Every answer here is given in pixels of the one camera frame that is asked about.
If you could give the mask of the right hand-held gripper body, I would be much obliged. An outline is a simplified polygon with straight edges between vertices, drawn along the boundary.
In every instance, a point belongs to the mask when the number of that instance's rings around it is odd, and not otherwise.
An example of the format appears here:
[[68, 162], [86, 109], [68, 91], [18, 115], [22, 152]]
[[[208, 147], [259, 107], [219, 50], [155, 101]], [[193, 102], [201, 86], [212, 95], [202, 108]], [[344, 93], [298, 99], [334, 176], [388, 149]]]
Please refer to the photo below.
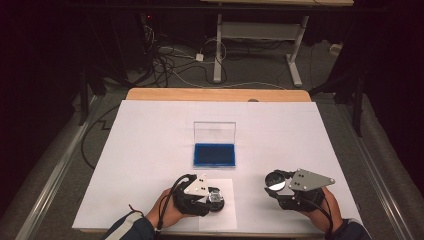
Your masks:
[[335, 180], [308, 170], [299, 168], [290, 180], [288, 188], [291, 196], [282, 195], [277, 201], [283, 210], [311, 212], [318, 209], [324, 200], [323, 187], [332, 185]]

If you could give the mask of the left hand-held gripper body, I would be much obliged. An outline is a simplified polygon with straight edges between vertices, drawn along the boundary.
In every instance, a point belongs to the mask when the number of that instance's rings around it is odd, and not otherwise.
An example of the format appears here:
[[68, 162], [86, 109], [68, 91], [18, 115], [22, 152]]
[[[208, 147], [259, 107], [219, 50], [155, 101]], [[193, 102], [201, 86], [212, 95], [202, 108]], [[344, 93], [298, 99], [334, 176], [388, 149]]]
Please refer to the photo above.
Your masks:
[[198, 177], [196, 174], [186, 174], [178, 180], [172, 191], [174, 206], [182, 213], [193, 216], [206, 216], [201, 214], [201, 204], [206, 203], [208, 197], [208, 183], [205, 176]]

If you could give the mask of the black stamp with clear handle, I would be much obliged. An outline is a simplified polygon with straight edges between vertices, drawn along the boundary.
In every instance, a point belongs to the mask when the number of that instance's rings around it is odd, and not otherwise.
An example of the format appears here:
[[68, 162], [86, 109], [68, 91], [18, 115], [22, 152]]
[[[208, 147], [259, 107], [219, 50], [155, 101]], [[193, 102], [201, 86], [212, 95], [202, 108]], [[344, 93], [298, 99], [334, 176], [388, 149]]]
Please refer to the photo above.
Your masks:
[[216, 212], [221, 211], [225, 206], [225, 200], [224, 200], [224, 197], [221, 195], [221, 192], [219, 192], [219, 193], [215, 193], [215, 192], [209, 193], [207, 200], [206, 200], [206, 203], [214, 204], [217, 208]]

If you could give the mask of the round black stamp cap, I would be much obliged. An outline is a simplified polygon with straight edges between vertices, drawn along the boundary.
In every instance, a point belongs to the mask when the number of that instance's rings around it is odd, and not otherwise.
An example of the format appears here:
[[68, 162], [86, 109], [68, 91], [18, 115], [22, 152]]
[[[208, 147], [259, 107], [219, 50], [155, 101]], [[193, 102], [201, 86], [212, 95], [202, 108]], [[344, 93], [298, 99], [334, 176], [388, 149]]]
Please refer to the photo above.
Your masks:
[[286, 186], [286, 174], [280, 170], [275, 170], [265, 177], [265, 186], [271, 191], [281, 191]]

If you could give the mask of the white paper sheet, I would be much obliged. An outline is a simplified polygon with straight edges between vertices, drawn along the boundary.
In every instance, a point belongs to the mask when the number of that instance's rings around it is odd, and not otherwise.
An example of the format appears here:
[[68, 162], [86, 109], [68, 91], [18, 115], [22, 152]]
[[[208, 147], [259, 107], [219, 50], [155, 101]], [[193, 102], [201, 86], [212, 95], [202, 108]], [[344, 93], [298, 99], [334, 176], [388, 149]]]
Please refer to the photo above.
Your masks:
[[220, 190], [224, 198], [224, 207], [221, 211], [210, 212], [199, 218], [201, 232], [224, 232], [237, 229], [233, 181], [231, 179], [209, 179], [208, 185]]

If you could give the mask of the person's right hand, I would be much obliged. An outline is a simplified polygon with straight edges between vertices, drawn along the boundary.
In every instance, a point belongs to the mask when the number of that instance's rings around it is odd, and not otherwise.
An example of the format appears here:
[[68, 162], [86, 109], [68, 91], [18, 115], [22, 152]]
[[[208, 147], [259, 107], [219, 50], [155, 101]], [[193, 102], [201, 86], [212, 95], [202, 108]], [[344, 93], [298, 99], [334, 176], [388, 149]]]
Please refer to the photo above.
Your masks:
[[341, 211], [335, 196], [326, 187], [323, 187], [322, 191], [325, 196], [321, 204], [322, 210], [302, 212], [302, 215], [308, 217], [319, 230], [326, 233], [334, 232], [343, 223]]

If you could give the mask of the person's left hand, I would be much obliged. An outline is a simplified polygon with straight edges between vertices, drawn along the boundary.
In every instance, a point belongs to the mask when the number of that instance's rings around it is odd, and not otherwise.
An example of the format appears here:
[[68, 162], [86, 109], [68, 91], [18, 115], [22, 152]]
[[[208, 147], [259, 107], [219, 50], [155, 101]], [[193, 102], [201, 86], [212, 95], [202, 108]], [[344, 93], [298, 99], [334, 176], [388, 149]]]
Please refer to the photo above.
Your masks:
[[173, 198], [169, 194], [170, 189], [164, 190], [146, 215], [154, 228], [158, 228], [159, 222], [162, 222], [163, 228], [171, 227], [186, 217], [186, 214], [182, 214], [174, 206]]

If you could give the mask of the blue ink pad box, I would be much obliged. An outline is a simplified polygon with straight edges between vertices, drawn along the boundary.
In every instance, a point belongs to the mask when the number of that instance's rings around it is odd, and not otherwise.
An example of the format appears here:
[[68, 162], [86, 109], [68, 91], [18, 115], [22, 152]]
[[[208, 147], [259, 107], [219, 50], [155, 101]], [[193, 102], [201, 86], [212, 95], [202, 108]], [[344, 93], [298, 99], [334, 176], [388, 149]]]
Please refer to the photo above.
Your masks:
[[235, 122], [193, 123], [196, 168], [233, 168], [235, 160]]

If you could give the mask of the large white table cover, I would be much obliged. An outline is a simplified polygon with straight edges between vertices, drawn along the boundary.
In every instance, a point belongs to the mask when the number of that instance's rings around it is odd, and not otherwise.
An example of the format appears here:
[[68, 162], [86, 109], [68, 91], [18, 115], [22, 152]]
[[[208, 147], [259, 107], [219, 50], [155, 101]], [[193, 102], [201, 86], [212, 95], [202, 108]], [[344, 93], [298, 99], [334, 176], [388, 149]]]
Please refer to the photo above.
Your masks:
[[[194, 127], [235, 122], [236, 166], [193, 165]], [[182, 175], [233, 181], [237, 229], [201, 232], [199, 218], [181, 220], [170, 234], [316, 236], [303, 215], [285, 211], [264, 190], [275, 169], [305, 169], [333, 178], [331, 192], [345, 218], [360, 216], [317, 105], [313, 102], [135, 101], [121, 103], [73, 226], [102, 231], [131, 209], [148, 211]]]

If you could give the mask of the black metal stand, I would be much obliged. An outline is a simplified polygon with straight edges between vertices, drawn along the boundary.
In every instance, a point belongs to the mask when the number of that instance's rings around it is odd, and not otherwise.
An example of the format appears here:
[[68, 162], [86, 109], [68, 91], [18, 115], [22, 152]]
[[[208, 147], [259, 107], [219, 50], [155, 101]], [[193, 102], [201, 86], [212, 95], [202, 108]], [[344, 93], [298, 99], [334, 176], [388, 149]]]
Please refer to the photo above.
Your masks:
[[359, 66], [354, 66], [337, 77], [330, 77], [325, 83], [308, 91], [310, 96], [321, 92], [333, 93], [336, 104], [352, 105], [352, 127], [358, 137], [361, 133], [361, 115], [364, 93], [365, 72]]
[[95, 96], [104, 96], [106, 94], [106, 87], [103, 83], [102, 73], [103, 71], [98, 65], [83, 66], [80, 71], [80, 126], [86, 122], [89, 114], [88, 90], [91, 90]]

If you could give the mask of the white-framed desk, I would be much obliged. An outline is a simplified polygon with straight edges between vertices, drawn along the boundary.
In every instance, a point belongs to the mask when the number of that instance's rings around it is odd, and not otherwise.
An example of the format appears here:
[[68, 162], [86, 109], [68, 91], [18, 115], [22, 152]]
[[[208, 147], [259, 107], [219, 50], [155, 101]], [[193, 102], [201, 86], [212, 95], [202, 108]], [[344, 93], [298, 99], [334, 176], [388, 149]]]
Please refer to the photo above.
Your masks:
[[[251, 5], [253, 7], [301, 7], [306, 10], [322, 7], [324, 10], [343, 7], [351, 7], [353, 0], [202, 0], [211, 3], [213, 7], [241, 7]], [[266, 23], [264, 20], [227, 20], [223, 13], [217, 14], [216, 42], [213, 82], [222, 83], [224, 77], [223, 61], [227, 48], [224, 39], [241, 40], [277, 40], [293, 41], [292, 51], [285, 55], [291, 79], [295, 87], [303, 85], [296, 66], [296, 57], [307, 28], [309, 14], [303, 14], [296, 23]]]

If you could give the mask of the silver metal rail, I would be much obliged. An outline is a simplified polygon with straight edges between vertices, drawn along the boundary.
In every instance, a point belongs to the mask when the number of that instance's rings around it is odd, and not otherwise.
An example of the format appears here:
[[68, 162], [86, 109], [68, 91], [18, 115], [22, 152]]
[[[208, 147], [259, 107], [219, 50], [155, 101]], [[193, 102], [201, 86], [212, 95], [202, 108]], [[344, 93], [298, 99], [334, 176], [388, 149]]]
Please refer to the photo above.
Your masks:
[[52, 170], [48, 180], [46, 181], [39, 197], [34, 203], [26, 220], [24, 221], [15, 240], [33, 240], [39, 226], [41, 225], [50, 205], [52, 204], [62, 181], [71, 165], [73, 156], [75, 155], [78, 144], [82, 141], [83, 135], [86, 133], [90, 122], [94, 119], [94, 115], [101, 105], [103, 96], [93, 96], [89, 102], [89, 113], [82, 125], [77, 124], [71, 128], [72, 134], [70, 142], [64, 148], [57, 161], [56, 166]]
[[338, 105], [359, 154], [358, 171], [365, 172], [354, 196], [360, 200], [361, 217], [376, 240], [418, 240], [414, 220], [421, 196], [400, 163], [381, 126], [370, 113], [363, 113], [362, 135], [351, 124], [350, 108]]

